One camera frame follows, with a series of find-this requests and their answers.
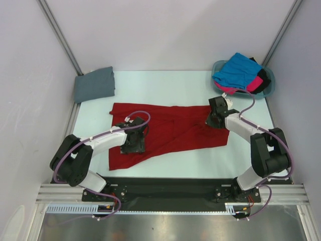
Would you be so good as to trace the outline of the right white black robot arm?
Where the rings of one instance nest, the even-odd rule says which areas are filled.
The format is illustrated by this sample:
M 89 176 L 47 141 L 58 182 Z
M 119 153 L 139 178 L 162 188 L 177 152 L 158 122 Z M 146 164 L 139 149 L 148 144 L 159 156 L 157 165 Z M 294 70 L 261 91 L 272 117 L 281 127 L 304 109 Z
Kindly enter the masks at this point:
M 223 96 L 210 98 L 209 105 L 208 126 L 229 130 L 250 144 L 251 166 L 234 178 L 230 187 L 216 191 L 218 200 L 243 202 L 268 179 L 280 178 L 274 174 L 291 169 L 292 157 L 281 129 L 267 130 L 247 120 L 243 112 L 229 109 L 227 99 Z

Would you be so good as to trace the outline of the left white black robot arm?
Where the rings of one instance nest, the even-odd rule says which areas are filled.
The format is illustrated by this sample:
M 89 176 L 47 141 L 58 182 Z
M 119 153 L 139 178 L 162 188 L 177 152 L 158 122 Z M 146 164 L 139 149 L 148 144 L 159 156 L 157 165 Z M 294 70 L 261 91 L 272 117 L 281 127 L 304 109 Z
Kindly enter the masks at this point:
M 50 162 L 54 172 L 53 181 L 85 188 L 101 201 L 108 199 L 111 189 L 107 181 L 90 170 L 93 157 L 115 147 L 120 148 L 121 155 L 143 153 L 145 135 L 149 131 L 148 122 L 140 117 L 127 117 L 125 122 L 92 137 L 81 139 L 73 134 L 68 135 Z

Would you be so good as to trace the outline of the right aluminium corner post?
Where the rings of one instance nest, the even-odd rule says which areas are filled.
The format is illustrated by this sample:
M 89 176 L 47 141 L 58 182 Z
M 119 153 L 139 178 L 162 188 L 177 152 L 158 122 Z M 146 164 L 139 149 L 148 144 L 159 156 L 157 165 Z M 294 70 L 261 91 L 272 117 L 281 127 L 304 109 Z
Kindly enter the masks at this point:
M 298 11 L 303 3 L 304 3 L 304 0 L 295 0 L 293 2 L 293 4 L 292 4 L 288 14 L 286 15 L 275 39 L 272 42 L 271 47 L 269 48 L 267 54 L 265 55 L 265 57 L 262 61 L 262 65 L 267 66 L 269 64 L 269 62 L 271 61 L 279 44 L 281 43 L 282 38 L 285 36 L 288 28 L 290 27 L 293 19 L 295 18 L 296 14 L 298 13 Z

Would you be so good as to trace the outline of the folded grey t shirt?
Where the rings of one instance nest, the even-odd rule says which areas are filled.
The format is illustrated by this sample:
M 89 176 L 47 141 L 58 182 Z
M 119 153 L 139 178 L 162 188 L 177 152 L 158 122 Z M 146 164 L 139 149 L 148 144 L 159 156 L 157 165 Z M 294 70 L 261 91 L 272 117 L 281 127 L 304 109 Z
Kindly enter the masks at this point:
M 112 96 L 115 96 L 115 78 L 112 66 L 75 77 L 75 103 Z

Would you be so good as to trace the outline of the left aluminium corner post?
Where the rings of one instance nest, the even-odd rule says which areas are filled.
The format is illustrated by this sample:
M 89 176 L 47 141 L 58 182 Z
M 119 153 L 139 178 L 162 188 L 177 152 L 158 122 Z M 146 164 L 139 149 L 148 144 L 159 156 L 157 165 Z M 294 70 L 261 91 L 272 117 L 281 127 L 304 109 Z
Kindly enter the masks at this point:
M 56 36 L 59 44 L 61 45 L 64 53 L 66 54 L 68 60 L 70 61 L 72 67 L 74 68 L 77 76 L 81 76 L 83 75 L 83 72 L 81 70 L 81 67 L 78 63 L 78 61 L 76 60 L 76 57 L 65 37 L 65 35 L 63 34 L 58 21 L 56 20 L 48 2 L 46 0 L 37 0 L 37 3 L 41 9 L 41 11 L 43 12 L 45 18 L 47 19 L 50 27 L 52 28 L 54 35 Z

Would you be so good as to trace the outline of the aluminium front rail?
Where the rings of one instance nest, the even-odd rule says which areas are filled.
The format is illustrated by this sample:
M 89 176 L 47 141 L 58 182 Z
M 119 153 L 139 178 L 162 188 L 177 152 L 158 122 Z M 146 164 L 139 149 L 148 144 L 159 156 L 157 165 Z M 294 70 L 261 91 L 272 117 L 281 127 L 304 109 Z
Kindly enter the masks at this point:
M 262 202 L 267 201 L 269 189 L 272 190 L 270 205 L 309 205 L 307 193 L 302 184 L 276 184 L 260 187 Z M 36 197 L 37 204 L 84 204 L 83 189 L 67 184 L 43 184 Z

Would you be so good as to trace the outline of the pink t shirt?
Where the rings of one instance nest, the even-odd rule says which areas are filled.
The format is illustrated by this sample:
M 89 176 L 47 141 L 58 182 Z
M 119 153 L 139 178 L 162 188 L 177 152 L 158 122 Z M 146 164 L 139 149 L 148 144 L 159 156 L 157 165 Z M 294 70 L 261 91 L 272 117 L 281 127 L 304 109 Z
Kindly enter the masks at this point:
M 263 83 L 263 79 L 261 79 L 259 76 L 256 76 L 256 78 L 246 87 L 246 90 L 249 92 L 255 91 L 261 84 Z M 232 87 L 225 87 L 221 86 L 217 82 L 214 81 L 214 84 L 222 91 L 224 91 L 227 94 L 233 95 L 234 93 L 237 92 L 236 88 Z

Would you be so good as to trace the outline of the red t shirt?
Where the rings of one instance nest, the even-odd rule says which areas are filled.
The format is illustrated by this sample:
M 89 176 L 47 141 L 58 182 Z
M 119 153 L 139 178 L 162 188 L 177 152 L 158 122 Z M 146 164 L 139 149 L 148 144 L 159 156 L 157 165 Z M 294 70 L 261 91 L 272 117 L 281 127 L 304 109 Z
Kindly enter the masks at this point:
M 109 150 L 109 169 L 127 169 L 155 156 L 167 153 L 227 145 L 229 131 L 215 129 L 205 123 L 210 107 L 203 106 L 161 106 L 138 103 L 115 103 L 110 111 L 112 125 L 129 115 L 146 118 L 150 114 L 149 132 L 145 137 L 145 152 L 122 154 L 120 147 Z

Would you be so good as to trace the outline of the teal plastic basket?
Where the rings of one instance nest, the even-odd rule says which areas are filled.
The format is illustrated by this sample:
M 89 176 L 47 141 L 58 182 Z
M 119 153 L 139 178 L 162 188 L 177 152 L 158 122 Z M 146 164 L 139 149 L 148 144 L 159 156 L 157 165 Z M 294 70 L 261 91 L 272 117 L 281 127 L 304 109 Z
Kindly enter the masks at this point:
M 217 87 L 216 84 L 214 83 L 213 75 L 216 72 L 219 72 L 223 68 L 223 66 L 225 65 L 226 62 L 228 62 L 228 61 L 227 60 L 219 60 L 219 61 L 216 61 L 212 66 L 212 72 L 211 72 L 212 86 L 215 89 L 215 91 L 218 93 L 223 93 L 223 91 L 219 87 Z M 266 72 L 266 76 L 270 80 L 270 82 L 267 85 L 267 87 L 265 89 L 263 89 L 263 91 L 254 95 L 256 99 L 266 98 L 266 97 L 272 95 L 275 91 L 275 77 L 274 77 L 272 70 L 264 65 L 262 65 L 262 68 Z

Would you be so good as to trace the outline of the blue t shirt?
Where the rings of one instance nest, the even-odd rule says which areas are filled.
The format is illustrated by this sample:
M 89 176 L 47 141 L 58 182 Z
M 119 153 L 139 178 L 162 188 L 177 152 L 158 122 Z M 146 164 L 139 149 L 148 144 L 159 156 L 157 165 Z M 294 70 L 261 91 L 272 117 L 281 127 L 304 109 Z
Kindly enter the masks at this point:
M 221 70 L 213 74 L 213 79 L 223 87 L 246 89 L 261 69 L 262 66 L 255 61 L 235 53 Z

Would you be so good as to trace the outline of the black t shirt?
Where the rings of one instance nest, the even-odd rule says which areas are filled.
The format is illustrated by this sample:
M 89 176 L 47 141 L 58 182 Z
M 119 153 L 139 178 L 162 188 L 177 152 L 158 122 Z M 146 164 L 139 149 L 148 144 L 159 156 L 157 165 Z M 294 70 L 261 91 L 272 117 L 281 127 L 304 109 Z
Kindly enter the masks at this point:
M 267 72 L 264 68 L 262 68 L 258 72 L 257 76 L 263 79 L 263 83 L 255 91 L 251 92 L 252 94 L 259 94 L 263 92 L 271 83 L 271 79 L 268 77 Z

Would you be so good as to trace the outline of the aluminium corner post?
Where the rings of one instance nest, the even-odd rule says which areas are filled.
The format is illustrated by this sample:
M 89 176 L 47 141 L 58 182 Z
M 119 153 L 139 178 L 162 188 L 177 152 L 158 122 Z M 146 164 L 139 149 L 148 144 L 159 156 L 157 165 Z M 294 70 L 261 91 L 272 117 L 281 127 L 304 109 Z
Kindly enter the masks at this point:
M 74 68 L 77 76 L 81 76 L 83 75 L 83 72 L 81 70 L 81 67 L 78 63 L 78 61 L 76 60 L 76 57 L 65 37 L 65 35 L 63 34 L 58 21 L 56 20 L 48 2 L 46 0 L 37 0 L 37 3 L 41 9 L 41 11 L 43 12 L 45 18 L 47 19 L 50 27 L 52 28 L 54 35 L 56 36 L 59 44 L 61 45 L 64 53 L 66 54 L 68 60 L 70 61 L 72 67 Z
M 295 0 L 293 2 L 293 4 L 292 4 L 288 14 L 286 15 L 275 39 L 272 42 L 271 47 L 269 48 L 267 54 L 265 55 L 265 57 L 262 61 L 262 65 L 267 66 L 269 64 L 269 62 L 271 61 L 279 44 L 281 43 L 282 38 L 285 36 L 288 28 L 290 27 L 293 19 L 295 18 L 296 14 L 298 13 L 298 11 L 303 3 L 304 3 L 304 0 Z

